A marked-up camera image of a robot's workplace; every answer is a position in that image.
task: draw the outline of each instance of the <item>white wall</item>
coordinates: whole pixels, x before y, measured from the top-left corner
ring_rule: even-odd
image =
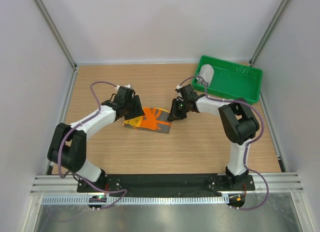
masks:
[[[320,218],[320,0],[292,0],[259,56],[261,91],[289,171]]]
[[[281,0],[43,0],[77,63],[249,61]]]
[[[72,68],[33,0],[0,0],[0,230],[21,231]]]

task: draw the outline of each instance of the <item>metal frame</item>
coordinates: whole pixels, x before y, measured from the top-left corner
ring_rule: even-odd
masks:
[[[58,44],[60,45],[64,55],[66,56],[66,58],[68,59],[69,63],[71,64],[71,66],[76,69],[77,65],[74,61],[74,59],[72,58],[65,42],[63,41],[58,29],[56,28],[50,14],[48,13],[44,3],[42,2],[42,0],[34,0],[36,6],[39,8],[44,20],[46,21],[46,23],[48,24],[50,30],[52,31],[53,36],[55,37],[56,41],[58,42]]]
[[[268,182],[269,192],[270,193],[284,193],[290,192],[292,194],[292,198],[295,201],[298,201],[299,204],[296,206],[297,213],[299,215],[299,219],[304,231],[313,231],[310,228],[311,222],[309,220],[308,209],[303,202],[304,191],[302,184],[299,180],[298,174],[295,172],[292,173],[263,173],[262,174]],[[256,174],[252,174],[254,184],[256,186],[255,191],[248,191],[247,193],[265,193],[266,186],[261,177]],[[88,198],[88,195],[98,195],[102,193],[82,193],[81,195],[77,193],[78,182],[74,180],[71,175],[68,175],[65,179],[60,179],[58,175],[41,175],[36,176],[33,182],[33,186],[31,188],[30,196],[33,197],[32,204],[30,207],[30,211],[27,217],[27,222],[24,231],[33,231],[36,225],[36,221],[38,218],[38,212],[40,205],[44,198],[47,198],[46,202],[48,202],[48,198],[57,198],[55,201],[52,201],[50,204],[61,204],[61,200],[59,200],[59,196],[65,198],[71,198],[77,200],[81,197]],[[234,191],[224,191],[223,194],[232,194]],[[161,199],[151,199],[147,203],[143,203],[142,200],[134,201],[127,199],[124,201],[124,205],[128,204],[172,204],[175,201],[169,200],[161,200]],[[198,200],[188,200],[186,203],[200,204],[200,203],[221,203],[218,199],[216,200],[208,200],[208,199],[198,199]],[[77,204],[88,204],[88,200],[79,200]]]
[[[262,49],[264,48],[264,46],[266,45],[269,37],[271,36],[272,32],[274,31],[274,29],[276,28],[277,24],[279,23],[282,15],[285,13],[288,5],[290,4],[291,0],[282,0],[281,3],[279,4],[268,28],[266,29],[263,37],[261,38],[258,47],[256,48],[253,57],[250,60],[250,65],[253,66],[254,63],[256,62],[260,52],[262,51]]]

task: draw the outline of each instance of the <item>cable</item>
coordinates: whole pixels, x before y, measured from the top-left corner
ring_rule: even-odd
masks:
[[[250,142],[248,142],[246,145],[245,145],[245,149],[244,149],[244,156],[243,156],[243,165],[244,167],[249,170],[250,172],[253,172],[257,175],[259,175],[262,180],[264,181],[265,183],[265,187],[266,187],[266,195],[265,195],[265,198],[264,200],[258,204],[257,206],[254,206],[254,207],[251,207],[251,208],[238,208],[238,207],[234,207],[234,206],[231,206],[232,208],[236,209],[236,210],[245,210],[245,211],[249,211],[249,210],[253,210],[253,209],[256,209],[256,208],[259,208],[261,207],[262,205],[265,204],[265,202],[267,201],[268,197],[269,197],[269,186],[268,186],[268,183],[266,181],[266,179],[263,177],[263,175],[253,169],[250,169],[248,168],[247,166],[247,163],[246,163],[246,160],[247,160],[247,154],[248,154],[248,149],[249,149],[249,145],[254,143],[254,142],[257,142],[263,135],[264,131],[265,131],[265,122],[264,122],[264,119],[261,115],[261,113],[252,105],[246,103],[246,102],[243,102],[243,101],[238,101],[238,100],[228,100],[228,99],[218,99],[218,98],[212,98],[212,97],[209,97],[208,95],[208,92],[207,92],[207,82],[205,81],[205,79],[201,76],[191,76],[187,79],[184,79],[180,84],[179,86],[181,86],[185,81],[191,79],[191,78],[200,78],[202,79],[203,83],[204,83],[204,94],[205,94],[205,97],[208,98],[209,100],[212,100],[212,101],[215,101],[215,102],[227,102],[227,103],[240,103],[240,104],[243,104],[243,105],[246,105],[247,107],[249,107],[250,109],[254,110],[254,112],[258,115],[259,117],[259,120],[260,120],[260,123],[261,123],[261,131],[260,131],[260,134],[258,135],[258,137],[256,137],[254,140],[251,140]]]
[[[72,177],[75,179],[75,181],[77,181],[79,183],[79,180],[75,177],[75,175],[73,174]]]
[[[66,135],[63,137],[62,141],[61,141],[61,144],[60,144],[60,147],[59,147],[59,151],[58,151],[58,173],[59,173],[59,176],[60,178],[65,178],[64,175],[62,174],[62,171],[61,171],[61,157],[62,157],[62,149],[66,143],[66,140],[67,138],[70,136],[70,134],[72,134],[73,131],[75,131],[78,127],[80,127],[82,124],[84,123],[87,123],[88,121],[92,120],[93,118],[97,117],[97,115],[100,113],[100,110],[101,110],[101,104],[100,104],[100,101],[96,95],[96,93],[94,92],[94,89],[93,89],[93,86],[94,84],[97,84],[97,83],[105,83],[105,84],[109,84],[111,86],[114,86],[114,87],[117,87],[115,84],[113,83],[110,83],[110,82],[106,82],[106,81],[96,81],[94,83],[92,83],[90,85],[90,90],[92,92],[92,95],[94,97],[94,99],[96,100],[96,103],[98,104],[98,111],[93,114],[91,117],[85,119],[84,121],[82,121],[81,123],[78,123],[75,127],[73,127],[72,129],[69,130],[68,133],[66,133]]]

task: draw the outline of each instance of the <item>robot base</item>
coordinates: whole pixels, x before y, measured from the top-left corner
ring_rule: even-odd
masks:
[[[247,191],[255,190],[251,175],[237,184],[228,183],[228,175],[220,174],[109,174],[105,188],[111,191],[127,189],[126,197],[214,197],[219,192],[243,192],[244,184]],[[84,181],[78,185],[78,192],[96,192]]]

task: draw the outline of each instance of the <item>metal surface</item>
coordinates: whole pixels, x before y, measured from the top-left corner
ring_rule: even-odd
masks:
[[[53,36],[55,37],[55,39],[59,43],[63,53],[66,56],[66,58],[70,62],[71,66],[75,69],[76,68],[76,63],[75,63],[74,59],[72,58],[72,56],[71,56],[66,44],[64,43],[59,31],[57,30],[52,18],[50,17],[50,14],[48,13],[46,7],[44,6],[42,0],[34,0],[34,2],[37,5],[37,7],[39,8],[41,14],[43,15],[44,20],[49,25],[49,28],[52,31]]]
[[[264,194],[248,194],[246,206],[261,202]],[[41,206],[35,231],[302,231],[290,193],[271,194],[268,203],[252,211],[236,211],[224,204],[116,206],[90,211],[82,205]],[[60,223],[52,219],[75,219]]]
[[[280,18],[282,17],[282,15],[284,14],[286,8],[288,7],[288,5],[290,4],[291,0],[282,0],[279,7],[277,8],[268,28],[266,29],[262,39],[259,42],[258,47],[256,48],[252,59],[250,60],[250,64],[253,65],[260,52],[262,51],[262,49],[264,48],[266,42],[268,41],[270,35],[272,34],[273,30],[275,29],[275,27],[277,26],[278,22],[280,21]]]
[[[107,205],[117,200],[116,197],[107,197],[106,202],[91,202],[92,195],[46,195],[43,197],[42,205]],[[227,194],[221,197],[201,198],[133,198],[124,197],[117,205],[172,205],[172,204],[212,204],[229,203]]]
[[[268,182],[270,192],[303,192],[297,173],[262,173]],[[264,193],[266,185],[256,174],[252,174],[255,184],[255,191],[247,193]],[[54,194],[75,194],[78,182],[68,175],[60,179],[58,175],[36,176],[31,188],[31,195],[54,195]],[[223,191],[223,193],[234,193],[234,191]]]
[[[309,206],[306,205],[306,194],[291,193],[291,196],[303,231],[315,231],[315,227],[312,224],[312,221],[315,221],[315,219],[311,219],[312,212],[309,210]]]
[[[42,199],[43,197],[41,195],[33,196],[29,214],[25,222],[24,232],[33,231],[35,229]]]

